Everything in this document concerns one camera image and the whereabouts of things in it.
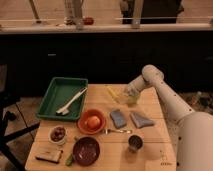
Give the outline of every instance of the small bowl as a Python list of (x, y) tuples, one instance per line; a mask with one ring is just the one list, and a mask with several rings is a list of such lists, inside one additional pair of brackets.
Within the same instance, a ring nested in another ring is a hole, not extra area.
[(73, 147), (73, 159), (81, 166), (93, 164), (100, 155), (100, 146), (93, 137), (80, 138)]
[[(99, 124), (91, 127), (90, 119), (98, 119)], [(89, 109), (82, 113), (81, 118), (78, 120), (78, 128), (84, 134), (92, 135), (100, 132), (106, 125), (106, 118), (103, 113), (97, 109)]]
[(67, 140), (66, 129), (62, 125), (53, 127), (49, 132), (49, 141), (53, 144), (63, 145)]

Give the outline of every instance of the black chair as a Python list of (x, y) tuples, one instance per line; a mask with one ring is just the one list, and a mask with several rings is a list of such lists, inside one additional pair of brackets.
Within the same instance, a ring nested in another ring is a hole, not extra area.
[(14, 92), (10, 91), (7, 86), (7, 65), (0, 65), (0, 151), (8, 158), (8, 160), (20, 171), (25, 170), (24, 166), (16, 159), (16, 157), (11, 153), (7, 143), (14, 140), (17, 137), (20, 137), (26, 133), (30, 133), (39, 127), (39, 123), (26, 128), (21, 129), (17, 132), (5, 135), (8, 121), (13, 121), (16, 119), (16, 115), (9, 111), (5, 112), (4, 108), (10, 105), (15, 104), (18, 108), (16, 102), (20, 101), (20, 97), (15, 95)]

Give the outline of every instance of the cable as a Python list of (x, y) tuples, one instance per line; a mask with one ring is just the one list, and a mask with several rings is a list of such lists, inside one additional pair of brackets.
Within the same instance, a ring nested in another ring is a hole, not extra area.
[[(23, 119), (23, 121), (24, 121), (24, 124), (25, 124), (26, 128), (29, 128), (28, 125), (27, 125), (26, 120), (24, 119), (24, 115), (23, 115), (23, 113), (21, 112), (19, 106), (17, 105), (17, 103), (15, 103), (15, 105), (16, 105), (16, 108), (18, 109), (19, 113), (21, 114), (21, 117), (22, 117), (22, 119)], [(34, 137), (33, 137), (32, 133), (29, 132), (29, 134), (31, 135), (32, 140), (34, 141)]]

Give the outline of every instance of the orange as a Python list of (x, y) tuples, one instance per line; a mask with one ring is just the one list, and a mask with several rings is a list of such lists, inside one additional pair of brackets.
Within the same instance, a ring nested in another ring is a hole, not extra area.
[(96, 129), (100, 126), (101, 120), (97, 116), (90, 116), (87, 119), (87, 126), (91, 129)]

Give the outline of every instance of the orange bowl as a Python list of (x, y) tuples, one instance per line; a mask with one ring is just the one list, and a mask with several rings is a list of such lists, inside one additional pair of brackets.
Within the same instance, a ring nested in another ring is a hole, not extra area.
[(106, 125), (103, 113), (97, 109), (89, 109), (82, 113), (78, 120), (78, 128), (84, 134), (96, 134)]

